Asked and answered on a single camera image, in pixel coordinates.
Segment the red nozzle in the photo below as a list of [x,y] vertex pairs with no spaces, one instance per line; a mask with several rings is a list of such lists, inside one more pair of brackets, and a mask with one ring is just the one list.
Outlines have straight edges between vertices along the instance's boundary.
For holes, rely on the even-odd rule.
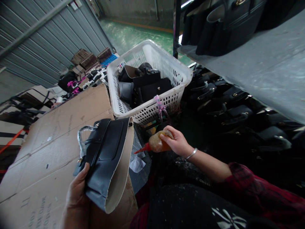
[[151,151],[149,143],[146,143],[143,148],[139,149],[138,151],[134,152],[133,154],[137,154],[137,153],[140,153],[140,152],[143,152],[143,151]]

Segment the hand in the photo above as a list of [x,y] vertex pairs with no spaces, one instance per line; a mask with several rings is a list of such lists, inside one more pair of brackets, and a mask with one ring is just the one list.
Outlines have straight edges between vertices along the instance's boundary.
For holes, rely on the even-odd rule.
[[160,135],[160,138],[165,141],[169,147],[179,156],[187,158],[192,154],[194,148],[188,144],[183,134],[172,126],[166,126],[163,130],[169,130],[174,139]]
[[66,199],[67,208],[89,207],[89,198],[85,194],[85,178],[89,171],[89,163],[86,162],[83,170],[77,174],[71,182]]

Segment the glue bottle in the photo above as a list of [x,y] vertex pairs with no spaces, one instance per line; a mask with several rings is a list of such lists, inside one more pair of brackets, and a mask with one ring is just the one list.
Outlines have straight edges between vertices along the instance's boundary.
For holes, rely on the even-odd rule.
[[151,136],[148,140],[148,143],[146,143],[145,146],[140,150],[134,152],[134,154],[143,151],[153,151],[155,153],[159,153],[159,152],[171,150],[169,145],[160,138],[160,134],[163,134],[165,136],[170,137],[171,139],[174,139],[172,133],[169,130],[161,130],[155,133],[153,136]]

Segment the green floor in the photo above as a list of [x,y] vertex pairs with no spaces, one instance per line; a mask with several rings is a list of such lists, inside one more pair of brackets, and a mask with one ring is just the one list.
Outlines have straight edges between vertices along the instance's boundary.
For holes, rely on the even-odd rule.
[[[148,39],[160,45],[171,55],[173,54],[173,34],[171,33],[144,29],[105,19],[101,20],[100,23],[119,55]],[[178,59],[187,66],[193,63],[191,59],[183,55],[179,55]]]

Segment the silver bracelet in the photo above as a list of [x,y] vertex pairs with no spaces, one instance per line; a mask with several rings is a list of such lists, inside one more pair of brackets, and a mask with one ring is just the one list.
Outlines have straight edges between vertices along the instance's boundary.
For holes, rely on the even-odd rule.
[[191,156],[193,156],[196,152],[197,152],[197,148],[194,149],[194,151],[192,152],[192,154],[190,156],[188,156],[185,160],[187,161]]

